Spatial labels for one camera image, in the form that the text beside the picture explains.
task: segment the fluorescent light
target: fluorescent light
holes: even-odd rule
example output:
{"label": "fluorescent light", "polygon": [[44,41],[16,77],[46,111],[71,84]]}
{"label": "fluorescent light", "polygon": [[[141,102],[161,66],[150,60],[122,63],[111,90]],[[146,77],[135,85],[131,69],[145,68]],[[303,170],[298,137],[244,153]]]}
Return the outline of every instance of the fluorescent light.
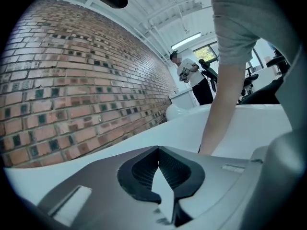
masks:
{"label": "fluorescent light", "polygon": [[181,41],[181,42],[179,42],[179,43],[173,45],[173,46],[172,46],[172,50],[174,50],[174,49],[176,49],[176,48],[178,48],[178,47],[180,47],[180,46],[182,46],[182,45],[188,43],[189,41],[192,41],[192,40],[194,40],[194,39],[196,39],[196,38],[198,38],[198,37],[200,37],[200,36],[201,36],[201,33],[197,33],[197,34],[195,34],[195,35],[193,35],[193,36],[191,36],[191,37],[188,37],[188,38],[186,38],[185,40],[183,40],[183,41]]}

